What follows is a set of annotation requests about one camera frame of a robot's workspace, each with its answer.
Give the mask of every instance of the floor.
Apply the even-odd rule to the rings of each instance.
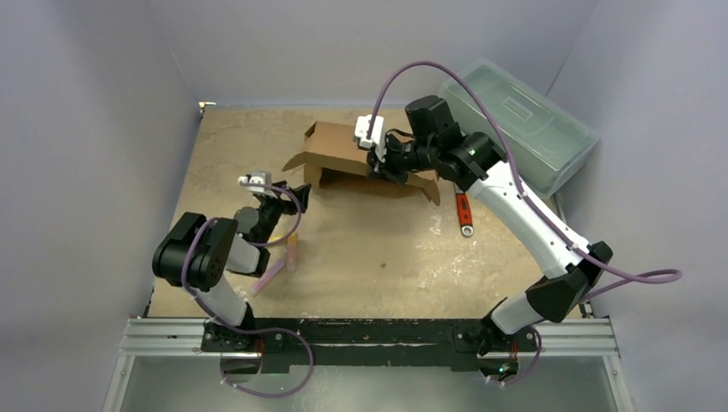
[[[179,196],[185,212],[232,217],[257,203],[236,185],[257,170],[302,183],[302,171],[282,165],[314,121],[353,124],[366,110],[207,109]],[[381,113],[389,127],[408,130],[402,110]],[[541,277],[536,262],[480,203],[471,202],[475,234],[461,236],[452,184],[440,181],[442,204],[421,193],[392,199],[322,189],[312,194],[300,225],[295,272],[282,272],[249,301],[257,316],[357,318],[479,318],[506,296]],[[284,233],[292,220],[283,218]],[[284,254],[274,247],[271,262]],[[226,273],[248,298],[255,279]],[[152,317],[203,313],[179,288],[156,280]]]

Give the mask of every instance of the metal frame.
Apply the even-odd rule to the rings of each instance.
[[[222,357],[222,353],[202,352],[203,318],[133,318],[124,331],[112,382],[103,412],[118,412],[136,357]],[[609,385],[617,410],[634,412],[627,385],[622,376],[619,352],[609,319],[567,319],[560,324],[537,325],[543,339],[542,356],[599,356],[609,372]],[[485,357],[507,354],[490,353]],[[226,358],[255,359],[254,352],[225,353]],[[523,353],[522,356],[533,356]]]

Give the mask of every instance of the brown box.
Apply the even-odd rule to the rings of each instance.
[[[303,165],[303,180],[314,190],[339,189],[387,197],[422,192],[430,202],[440,205],[434,171],[412,173],[404,186],[367,179],[367,152],[356,147],[353,136],[353,125],[316,122],[306,131],[303,149],[283,166],[283,170]]]

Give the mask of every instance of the red tool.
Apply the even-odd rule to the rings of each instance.
[[[460,220],[460,233],[469,238],[473,235],[473,214],[470,212],[468,195],[455,185],[455,204],[458,208],[458,219]]]

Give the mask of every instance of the beige table surface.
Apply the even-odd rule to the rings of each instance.
[[[282,173],[316,120],[354,124],[367,110],[209,109],[179,196],[174,221],[186,211],[232,217],[257,205],[238,176]],[[385,110],[388,127],[409,130],[403,110]],[[311,196],[299,228],[298,268],[281,272],[255,298],[257,316],[357,318],[480,318],[506,296],[541,277],[536,262],[482,204],[470,202],[475,235],[460,235],[452,183],[441,180],[438,207],[422,194],[399,199],[321,190]],[[277,233],[292,223],[284,216]],[[271,249],[271,262],[285,246]],[[226,273],[247,297],[254,278]],[[149,316],[203,316],[180,288],[156,279]]]

